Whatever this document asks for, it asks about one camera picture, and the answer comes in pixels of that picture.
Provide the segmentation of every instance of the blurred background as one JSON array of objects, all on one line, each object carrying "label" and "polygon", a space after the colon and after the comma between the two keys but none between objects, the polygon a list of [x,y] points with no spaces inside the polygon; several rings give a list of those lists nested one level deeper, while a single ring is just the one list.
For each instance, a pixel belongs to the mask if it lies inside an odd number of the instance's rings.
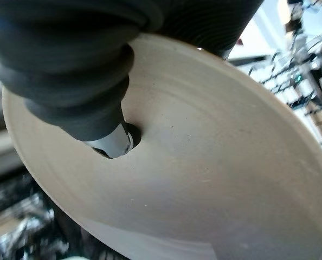
[{"label": "blurred background", "polygon": [[[288,36],[278,0],[265,0],[249,22],[228,62],[263,84],[294,111],[322,147],[322,95],[293,64],[297,46],[322,60],[322,5],[304,1],[303,31]],[[35,183],[18,157],[5,127],[0,84],[0,260],[125,259],[63,213]]]}]

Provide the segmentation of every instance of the beige plastic disc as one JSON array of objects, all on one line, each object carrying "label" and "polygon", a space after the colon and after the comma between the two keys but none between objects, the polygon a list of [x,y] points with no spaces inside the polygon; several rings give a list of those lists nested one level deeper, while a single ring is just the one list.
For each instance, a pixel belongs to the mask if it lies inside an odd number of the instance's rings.
[{"label": "beige plastic disc", "polygon": [[322,151],[292,112],[218,57],[142,35],[123,100],[141,143],[108,160],[4,91],[33,177],[133,260],[322,259]]}]

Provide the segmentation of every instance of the shiny metal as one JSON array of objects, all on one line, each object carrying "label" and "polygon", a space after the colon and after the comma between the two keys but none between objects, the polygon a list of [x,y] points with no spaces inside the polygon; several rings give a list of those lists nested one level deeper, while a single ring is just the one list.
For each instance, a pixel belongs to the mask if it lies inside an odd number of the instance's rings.
[{"label": "shiny metal", "polygon": [[109,135],[95,141],[84,142],[93,148],[105,151],[110,158],[117,158],[128,153],[133,148],[133,140],[130,133],[126,131],[122,124]]}]

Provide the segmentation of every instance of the machine part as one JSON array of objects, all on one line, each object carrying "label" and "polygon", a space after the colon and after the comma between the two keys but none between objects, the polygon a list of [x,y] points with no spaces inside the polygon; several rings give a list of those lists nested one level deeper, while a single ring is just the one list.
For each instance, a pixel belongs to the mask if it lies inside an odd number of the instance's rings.
[{"label": "machine part", "polygon": [[[32,8],[42,20],[27,16],[25,21],[11,8],[15,4]],[[161,10],[149,0],[104,2],[97,8],[84,2],[1,1],[0,24],[6,26],[0,28],[0,42],[5,42],[0,45],[0,80],[25,97],[29,110],[41,120],[97,144],[114,137],[113,131],[125,123],[121,101],[133,65],[128,41],[139,30],[156,30],[162,22]],[[127,134],[125,139],[130,145]],[[114,141],[107,147],[100,142],[112,158],[117,156],[112,146],[119,149]]]},{"label": "machine part", "polygon": [[0,80],[39,119],[116,157],[122,153],[112,146],[121,144],[100,140],[125,123],[121,101],[133,65],[127,43],[140,31],[159,31],[224,55],[261,3],[2,0]]},{"label": "machine part", "polygon": [[156,35],[131,46],[122,106],[143,141],[116,160],[5,90],[7,128],[46,192],[133,260],[321,259],[322,149],[302,122],[206,51]]},{"label": "machine part", "polygon": [[141,140],[141,133],[136,126],[120,124],[111,134],[96,141],[85,142],[102,155],[113,159],[122,156],[136,147]]},{"label": "machine part", "polygon": [[263,0],[181,0],[165,17],[160,34],[227,58]]}]

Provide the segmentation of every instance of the green light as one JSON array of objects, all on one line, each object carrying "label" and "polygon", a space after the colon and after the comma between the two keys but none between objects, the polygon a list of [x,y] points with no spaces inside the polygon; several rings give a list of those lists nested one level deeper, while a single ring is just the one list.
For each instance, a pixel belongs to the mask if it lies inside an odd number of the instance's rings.
[{"label": "green light", "polygon": [[302,79],[302,76],[301,75],[298,75],[297,78],[296,78],[296,82],[301,81],[301,79]]}]

